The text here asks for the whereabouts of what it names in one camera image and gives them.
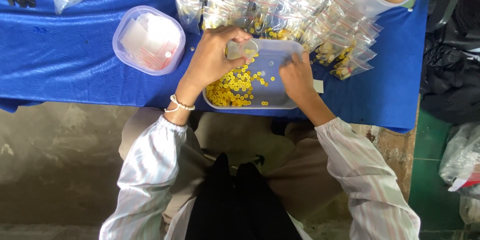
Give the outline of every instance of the white string bracelet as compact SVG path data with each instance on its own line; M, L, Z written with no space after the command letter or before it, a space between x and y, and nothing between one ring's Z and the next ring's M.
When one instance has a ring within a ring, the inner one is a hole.
M177 101L177 96L175 96L175 94L173 94L172 96L170 96L170 100L175 103L177 105L177 108L173 109L173 110L167 110L165 109L165 113L170 113L170 112L175 112L176 110L178 110L179 108L184 108L185 110L189 110L189 111L193 111L195 110L195 105L193 105L192 107L187 107L181 103L179 103Z

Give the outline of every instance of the concrete floor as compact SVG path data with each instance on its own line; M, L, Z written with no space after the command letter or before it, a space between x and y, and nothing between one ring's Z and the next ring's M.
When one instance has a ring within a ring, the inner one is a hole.
M96 239L116 206L118 146L135 111L53 102L21 107L15 114L0 111L0 240ZM377 145L407 197L415 130L353 129ZM346 195L302 222L315 240L348 239Z

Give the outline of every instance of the blue tablecloth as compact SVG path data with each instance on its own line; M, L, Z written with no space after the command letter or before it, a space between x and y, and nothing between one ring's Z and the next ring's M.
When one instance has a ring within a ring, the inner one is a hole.
M187 35L177 70L150 76L120 62L111 40L125 11L138 5L175 16L174 0L84 0L55 15L53 0L36 8L11 7L0 0L0 108L41 101L80 102L165 108L187 69L200 37ZM322 98L332 111L352 123L383 126L399 132L413 128L423 56L428 0L412 12L395 8L382 14L385 27L372 49L375 68L345 81L313 66L324 80ZM213 111L202 97L196 106ZM224 110L302 119L293 110Z

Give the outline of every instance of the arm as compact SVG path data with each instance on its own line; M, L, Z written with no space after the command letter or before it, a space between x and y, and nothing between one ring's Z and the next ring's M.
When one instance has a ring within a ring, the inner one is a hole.
M328 171L349 196L353 240L418 239L420 219L407 205L396 175L365 137L327 108L313 90L308 54L280 68L287 94L315 125Z
M208 84L249 59L225 59L231 39L241 42L252 36L238 27L204 31L187 71L175 91L187 107ZM177 105L170 103L167 110ZM100 240L160 239L161 213L171 200L169 189L178 174L177 157L186 140L189 110L179 108L162 115L133 143L118 179L117 209L104 222Z

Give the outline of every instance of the sleeve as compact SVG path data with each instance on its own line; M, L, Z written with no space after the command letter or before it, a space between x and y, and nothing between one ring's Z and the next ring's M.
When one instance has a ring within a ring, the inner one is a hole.
M418 240L420 219L407 205L397 177L364 136L336 118L315 127L327 169L349 196L352 240Z
M160 239L161 213L171 200L187 128L162 115L135 140L117 182L117 209L103 223L100 240Z

